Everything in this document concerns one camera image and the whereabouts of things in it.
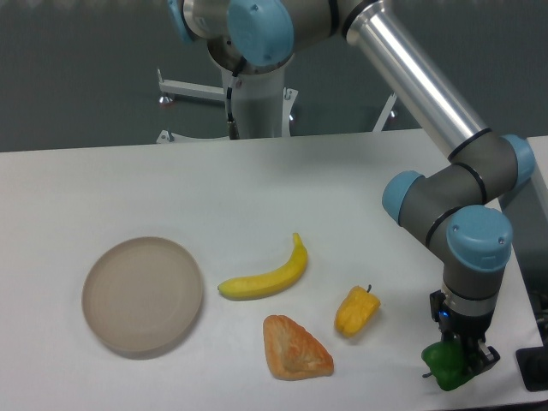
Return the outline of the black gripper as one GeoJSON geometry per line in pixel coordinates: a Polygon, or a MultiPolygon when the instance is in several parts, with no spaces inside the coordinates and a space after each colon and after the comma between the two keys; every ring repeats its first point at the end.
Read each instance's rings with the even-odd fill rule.
{"type": "Polygon", "coordinates": [[[500,354],[485,343],[485,333],[495,310],[494,296],[469,300],[450,289],[440,289],[431,293],[429,300],[432,319],[441,332],[441,342],[451,342],[454,337],[461,340],[466,375],[480,375],[498,363],[500,354]]]}

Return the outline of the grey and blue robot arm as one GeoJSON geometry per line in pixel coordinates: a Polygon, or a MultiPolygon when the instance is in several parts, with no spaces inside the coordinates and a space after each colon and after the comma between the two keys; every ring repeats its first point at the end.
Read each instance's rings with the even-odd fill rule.
{"type": "Polygon", "coordinates": [[[423,360],[433,375],[472,377],[498,352],[485,342],[512,249],[509,220],[489,207],[533,173],[530,145],[500,136],[468,106],[413,41],[386,1],[170,1],[179,38],[204,39],[225,71],[223,102],[233,140],[283,133],[283,89],[266,78],[299,50],[340,34],[359,48],[449,160],[425,177],[394,177],[382,204],[444,264],[430,297],[441,341],[423,360]]]}

